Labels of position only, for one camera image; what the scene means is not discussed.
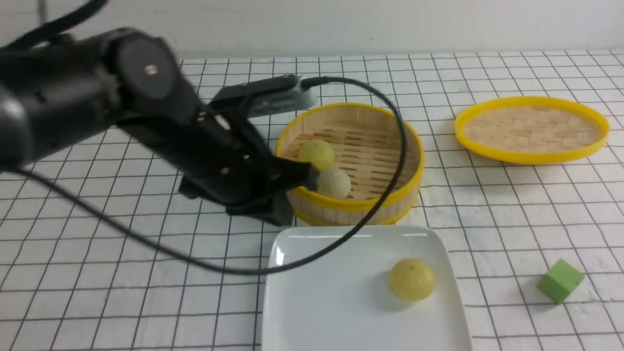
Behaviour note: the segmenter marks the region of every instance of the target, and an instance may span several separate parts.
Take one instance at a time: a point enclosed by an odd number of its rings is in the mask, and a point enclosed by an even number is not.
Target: yellow rim
[[[494,149],[492,147],[483,146],[474,141],[468,140],[466,137],[464,128],[471,119],[487,111],[520,106],[539,106],[573,113],[592,123],[602,136],[592,145],[581,149],[565,152],[553,152],[549,154],[531,154],[528,152],[514,152]],[[459,114],[455,120],[455,133],[459,143],[466,149],[484,157],[518,164],[553,164],[582,159],[583,157],[587,157],[600,150],[607,143],[609,123],[604,116],[597,111],[577,102],[556,99],[554,97],[517,96],[482,102],[464,110],[464,112]]]
[[[320,107],[317,107],[315,109],[312,109],[312,110],[309,110],[309,111],[306,111],[306,112],[302,113],[297,118],[293,119],[292,122],[290,122],[284,128],[284,131],[281,133],[280,138],[279,138],[279,140],[277,142],[275,154],[277,156],[280,156],[280,154],[281,154],[280,150],[281,150],[281,146],[282,146],[282,143],[283,143],[284,136],[286,135],[286,133],[288,133],[288,131],[300,119],[304,119],[305,117],[309,116],[312,113],[323,111],[323,110],[326,110],[326,109],[332,109],[332,108],[335,108],[335,107],[360,107],[360,108],[372,109],[372,110],[375,110],[377,112],[382,112],[384,115],[388,116],[388,118],[393,118],[394,119],[394,114],[392,114],[389,111],[386,111],[386,110],[381,109],[381,108],[376,107],[376,106],[371,106],[371,105],[366,105],[366,104],[358,104],[356,102],[342,102],[342,103],[339,103],[339,104],[331,104],[331,105],[320,106]],[[422,177],[422,172],[424,170],[424,166],[425,166],[425,152],[424,152],[424,149],[422,147],[421,138],[418,136],[418,134],[416,134],[416,131],[412,128],[412,126],[410,126],[408,123],[405,123],[405,122],[404,122],[404,125],[406,127],[407,132],[411,133],[414,136],[414,138],[416,140],[416,144],[418,144],[420,163],[418,165],[418,168],[416,169],[416,173],[414,173],[414,176],[409,180],[409,182],[407,182],[407,184],[402,186],[400,189],[395,190],[394,192],[392,192],[390,194],[390,196],[388,196],[388,198],[384,202],[383,207],[391,205],[391,204],[401,200],[408,193],[410,193],[410,191],[412,191],[413,188],[415,188],[415,186],[417,186],[418,183],[420,182],[420,178]],[[326,196],[317,194],[315,192],[311,192],[310,190],[305,189],[304,187],[298,187],[297,189],[295,189],[295,191],[296,191],[296,193],[299,196],[301,196],[302,198],[304,198],[308,202],[311,202],[311,203],[316,204],[316,205],[320,205],[322,207],[327,207],[327,208],[336,209],[336,210],[350,210],[350,211],[368,210],[377,202],[377,199],[369,199],[369,200],[341,200],[341,199],[334,199],[334,198],[331,198],[331,197],[326,197]]]

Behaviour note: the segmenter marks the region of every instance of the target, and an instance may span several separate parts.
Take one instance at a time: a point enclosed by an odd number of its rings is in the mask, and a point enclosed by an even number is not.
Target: black cable
[[[206,262],[202,262],[201,260],[198,260],[194,257],[187,256],[179,251],[172,250],[166,246],[162,246],[158,244],[157,242],[151,241],[150,239],[147,239],[146,237],[136,233],[132,229],[126,228],[124,224],[121,224],[120,222],[117,222],[116,220],[111,219],[109,216],[102,213],[102,211],[100,211],[99,209],[84,202],[77,196],[70,194],[65,189],[59,187],[52,181],[44,178],[43,176],[39,174],[36,174],[32,171],[26,171],[23,169],[7,169],[6,171],[21,174],[27,178],[28,177],[33,178],[34,180],[49,187],[54,192],[57,192],[59,195],[61,195],[65,199],[75,202],[76,205],[81,207],[83,210],[87,211],[88,213],[92,214],[93,216],[105,222],[106,224],[109,224],[113,228],[124,233],[127,237],[134,239],[143,245],[149,246],[152,249],[155,249],[156,251],[160,251],[164,254],[167,254],[175,259],[179,259],[189,264],[196,265],[198,267],[201,267],[207,270],[212,270],[214,272],[219,272],[219,273],[238,274],[238,275],[265,275],[265,274],[284,272],[286,270],[291,270],[297,267],[301,267],[302,265],[308,264],[330,253],[332,250],[339,247],[340,245],[345,243],[347,240],[349,240],[352,236],[354,236],[375,215],[375,213],[379,210],[379,208],[384,203],[384,201],[388,198],[390,193],[394,190],[394,187],[398,183],[399,177],[401,176],[401,173],[403,172],[403,167],[405,166],[405,159],[406,159],[406,154],[407,154],[407,132],[405,129],[405,125],[403,123],[403,119],[401,119],[401,115],[399,111],[397,110],[397,108],[394,106],[394,104],[392,104],[392,102],[379,90],[369,86],[366,83],[362,83],[354,79],[342,78],[342,77],[318,77],[318,78],[304,79],[301,82],[301,85],[303,88],[309,89],[314,86],[320,86],[323,84],[333,83],[333,82],[351,84],[354,86],[361,87],[369,91],[370,93],[374,94],[375,96],[383,100],[383,102],[385,102],[388,105],[388,107],[390,108],[390,111],[392,111],[392,113],[394,114],[394,117],[396,118],[396,122],[399,127],[399,133],[401,135],[401,153],[399,156],[399,162],[397,164],[396,171],[394,175],[392,176],[390,183],[388,184],[388,187],[383,192],[383,194],[379,197],[379,200],[373,205],[371,210],[351,230],[349,230],[340,239],[336,240],[329,246],[325,247],[323,250],[320,250],[313,255],[307,256],[304,259],[297,260],[295,262],[281,265],[278,267],[271,267],[271,268],[264,268],[264,269],[246,269],[246,268],[233,268],[233,267],[225,267],[225,266],[220,267],[218,265],[213,265],[213,264],[209,264]]]
[[[91,18],[93,15],[98,13],[104,5],[106,5],[106,2],[107,0],[89,0],[86,4],[78,7],[65,16],[42,24],[41,26],[15,39],[13,42],[2,48],[2,50],[19,52],[28,50],[44,41],[48,41],[55,35],[76,27],[80,23]]]

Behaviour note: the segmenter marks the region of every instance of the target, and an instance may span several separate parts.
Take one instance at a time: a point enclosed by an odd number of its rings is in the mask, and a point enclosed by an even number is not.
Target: grid tablecloth
[[[282,74],[345,76],[395,101],[426,149],[421,196],[402,224],[450,253],[476,351],[624,350],[624,50],[188,59],[205,99]],[[322,104],[380,106],[359,88]],[[608,145],[568,164],[501,164],[467,152],[453,119],[478,102],[582,102]],[[295,113],[253,122],[274,147]],[[207,261],[266,265],[281,228],[230,218],[176,193],[180,174],[117,129],[34,164],[132,228]],[[155,254],[33,181],[0,174],[0,350],[259,350],[264,279],[204,272]],[[562,306],[535,288],[558,259],[587,273]]]

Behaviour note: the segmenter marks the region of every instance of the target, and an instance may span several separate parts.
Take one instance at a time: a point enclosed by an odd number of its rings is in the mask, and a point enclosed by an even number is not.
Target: white wall
[[[36,23],[0,0],[0,41]],[[51,15],[83,0],[49,0]],[[624,47],[623,0],[110,0],[78,28],[133,26],[183,57],[319,56]]]

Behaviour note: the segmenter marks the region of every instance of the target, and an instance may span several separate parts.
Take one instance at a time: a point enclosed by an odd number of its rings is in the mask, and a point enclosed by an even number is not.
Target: square plate
[[[275,239],[269,265],[307,257],[349,227],[297,227]],[[389,288],[401,259],[427,262],[436,288],[406,302]],[[266,280],[262,348],[271,351],[472,351],[457,280],[431,229],[366,226],[326,256]]]

